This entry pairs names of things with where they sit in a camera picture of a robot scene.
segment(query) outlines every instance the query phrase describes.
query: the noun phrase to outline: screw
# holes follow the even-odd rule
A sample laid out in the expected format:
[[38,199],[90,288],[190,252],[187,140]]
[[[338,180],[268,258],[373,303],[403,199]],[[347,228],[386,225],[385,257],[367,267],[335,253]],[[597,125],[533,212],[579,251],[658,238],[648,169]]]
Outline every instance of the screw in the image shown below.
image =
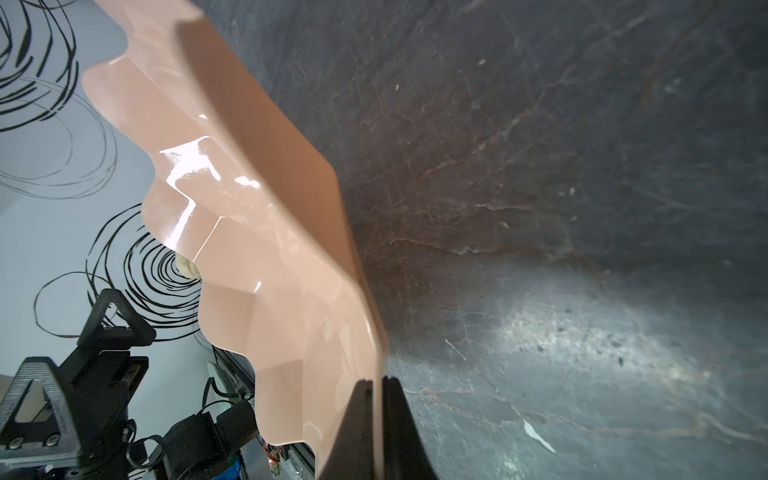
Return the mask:
[[45,439],[45,444],[47,446],[49,446],[49,447],[52,447],[52,446],[58,444],[58,440],[60,438],[61,438],[61,435],[59,435],[58,433],[55,433],[55,434],[53,434],[53,435],[51,435],[51,436],[49,436],[48,438]]
[[8,448],[11,450],[20,449],[24,445],[24,437],[16,437],[8,444]]

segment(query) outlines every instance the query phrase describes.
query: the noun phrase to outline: black circular line pattern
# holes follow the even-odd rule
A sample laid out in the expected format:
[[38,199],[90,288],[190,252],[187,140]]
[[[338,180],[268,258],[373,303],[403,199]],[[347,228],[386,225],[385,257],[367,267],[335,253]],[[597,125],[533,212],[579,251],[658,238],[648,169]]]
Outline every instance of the black circular line pattern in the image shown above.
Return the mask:
[[[102,288],[114,288],[122,291],[136,312],[155,329],[181,332],[155,342],[182,339],[200,331],[197,306],[201,281],[182,276],[176,268],[176,253],[146,231],[141,221],[141,204],[121,211],[104,224],[88,251],[84,271],[60,275],[38,292],[33,306],[35,324],[54,336],[77,337],[53,333],[43,327],[38,319],[38,298],[43,289],[56,280],[76,273],[84,274],[88,279],[86,297],[91,308]],[[114,325],[107,317],[103,323]]]
[[[75,93],[80,74],[75,60],[77,40],[65,9],[72,3],[74,0],[18,0],[0,5],[0,48],[5,40],[0,51],[0,134],[11,135],[2,143],[13,152],[4,152],[7,158],[0,167],[0,185],[46,200],[97,193],[111,179],[118,160],[112,126]],[[54,153],[28,151],[25,155],[25,149],[34,147],[29,144],[50,141],[46,129],[55,126],[42,127],[40,122],[58,123],[66,135],[55,145]],[[37,130],[19,136],[17,129],[22,127]],[[22,143],[26,138],[32,140]],[[16,151],[13,144],[18,144]],[[56,166],[35,174],[8,170],[9,166],[39,169],[48,165]]]

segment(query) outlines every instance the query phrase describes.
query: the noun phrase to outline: dark marble surface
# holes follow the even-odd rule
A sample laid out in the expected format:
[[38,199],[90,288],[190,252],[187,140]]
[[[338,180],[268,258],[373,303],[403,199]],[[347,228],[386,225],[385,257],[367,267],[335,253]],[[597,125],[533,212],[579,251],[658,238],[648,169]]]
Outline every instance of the dark marble surface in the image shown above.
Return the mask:
[[200,3],[336,169],[441,478],[768,477],[765,2]]

